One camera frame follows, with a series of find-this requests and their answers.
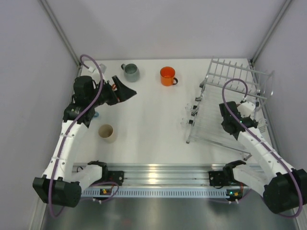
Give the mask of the grey ceramic mug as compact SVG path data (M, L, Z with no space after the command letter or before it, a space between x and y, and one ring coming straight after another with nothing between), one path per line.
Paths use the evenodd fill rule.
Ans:
M124 77L128 82L136 82L140 78L140 72L138 67L133 64L122 64L121 65L122 70L124 71Z

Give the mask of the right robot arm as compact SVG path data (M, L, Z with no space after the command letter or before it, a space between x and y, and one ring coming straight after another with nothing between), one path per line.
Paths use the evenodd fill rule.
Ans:
M255 107L251 102L219 104L223 130L248 150L263 171L258 173L237 160L223 167L224 179L231 185L243 183L250 187L274 214L302 207L307 203L307 173L287 163L266 141L258 122L251 118Z

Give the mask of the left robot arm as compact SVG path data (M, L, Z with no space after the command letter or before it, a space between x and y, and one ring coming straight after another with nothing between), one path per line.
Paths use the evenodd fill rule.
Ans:
M117 76L113 76L112 80L113 85L105 80L96 83L90 76L75 79L74 94L64 110L53 156L42 176L33 181L33 188L44 203L76 207L85 189L95 183L104 185L108 182L109 173L104 162L91 161L77 173L72 170L80 142L95 115L95 108L125 102L137 94Z

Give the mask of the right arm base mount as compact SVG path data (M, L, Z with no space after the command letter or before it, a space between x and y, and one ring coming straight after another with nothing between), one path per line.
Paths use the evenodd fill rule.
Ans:
M222 188L224 186L238 185L239 181L235 180L233 169L239 165L245 165L246 163L242 160L233 161L227 163L222 170L209 171L209 183L210 186L215 188Z

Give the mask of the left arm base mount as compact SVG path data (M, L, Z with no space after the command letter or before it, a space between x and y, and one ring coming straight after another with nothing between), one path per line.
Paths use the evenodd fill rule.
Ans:
M107 163L100 161L91 161L87 165L96 165L102 168L102 172L99 174L100 178L94 181L91 185L102 182L116 182L119 186L122 186L124 182L124 171L109 170Z

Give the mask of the orange mug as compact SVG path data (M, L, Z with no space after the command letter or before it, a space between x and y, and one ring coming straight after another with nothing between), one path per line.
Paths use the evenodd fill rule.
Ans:
M164 86L172 86L178 84L178 79L175 77L176 71L172 67L163 67L160 70L160 80Z

